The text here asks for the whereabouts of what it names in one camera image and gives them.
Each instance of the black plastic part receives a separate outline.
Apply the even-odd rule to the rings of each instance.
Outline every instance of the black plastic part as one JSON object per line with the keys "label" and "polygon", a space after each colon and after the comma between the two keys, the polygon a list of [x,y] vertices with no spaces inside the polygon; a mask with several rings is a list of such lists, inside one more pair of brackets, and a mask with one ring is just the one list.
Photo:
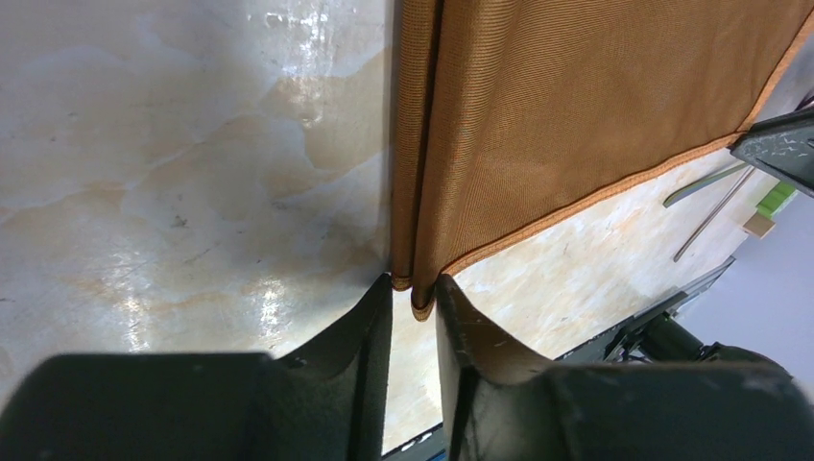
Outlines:
{"label": "black plastic part", "polygon": [[790,377],[748,362],[571,366],[529,350],[436,284],[451,460],[814,459]]}
{"label": "black plastic part", "polygon": [[754,124],[731,154],[814,197],[814,108]]}
{"label": "black plastic part", "polygon": [[647,325],[638,346],[653,361],[693,362],[701,357],[704,343],[668,314],[661,314]]}
{"label": "black plastic part", "polygon": [[722,361],[722,362],[762,363],[764,365],[774,367],[788,374],[786,369],[781,367],[779,363],[767,357],[766,355],[763,355],[762,353],[748,351],[746,349],[738,348],[735,346],[726,346],[721,343],[715,343],[712,346],[705,347],[704,353],[701,356],[701,360],[704,362]]}
{"label": "black plastic part", "polygon": [[662,317],[669,318],[688,298],[689,296],[686,293],[680,291],[647,312],[634,317],[616,333],[613,341],[608,344],[605,351],[605,360],[624,359],[626,354],[638,349],[650,325]]}
{"label": "black plastic part", "polygon": [[0,416],[0,459],[379,459],[392,305],[384,275],[279,360],[52,358]]}

